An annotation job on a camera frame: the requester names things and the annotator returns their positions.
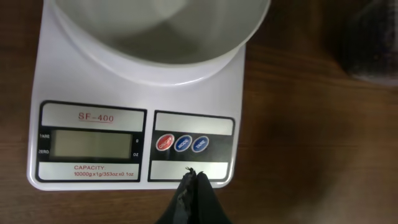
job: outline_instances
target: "red button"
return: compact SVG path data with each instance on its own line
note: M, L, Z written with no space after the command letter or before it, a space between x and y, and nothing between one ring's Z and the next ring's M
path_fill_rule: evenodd
M166 151L170 149L173 143L174 143L174 135L165 134L157 140L156 149L159 151Z

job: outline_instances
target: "blue button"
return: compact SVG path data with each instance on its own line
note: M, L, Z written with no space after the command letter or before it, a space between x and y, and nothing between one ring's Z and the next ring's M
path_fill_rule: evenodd
M202 136L197 138L193 143L192 143L192 151L193 152L202 152L207 148L209 145L209 138L206 136Z
M181 136L176 140L176 142L174 144L174 149L177 152L183 152L191 146L191 143L192 143L191 136L189 136L189 135Z

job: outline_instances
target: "button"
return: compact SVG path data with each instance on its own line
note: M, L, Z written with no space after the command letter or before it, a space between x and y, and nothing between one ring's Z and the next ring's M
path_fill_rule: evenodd
M193 152L202 152L207 148L209 145L209 138L206 136L202 136L197 138L193 143L192 143L192 151Z
M191 146L191 143L192 143L191 136L189 136L189 135L181 136L176 140L176 142L174 144L174 149L177 152L183 152Z
M174 135L165 134L160 137L156 142L156 149L159 151L166 151L172 147L174 143Z

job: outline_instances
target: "wooden surface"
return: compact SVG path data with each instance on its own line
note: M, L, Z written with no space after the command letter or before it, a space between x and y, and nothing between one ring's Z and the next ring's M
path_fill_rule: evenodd
M366 1L275 0L248 44L234 223L398 223L398 91L334 59ZM0 223L154 223L172 190L41 192L25 170L41 1L0 0Z

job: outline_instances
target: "display panel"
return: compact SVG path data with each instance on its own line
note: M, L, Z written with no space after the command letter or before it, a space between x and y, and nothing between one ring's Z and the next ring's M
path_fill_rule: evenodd
M53 130L50 157L129 159L132 134Z

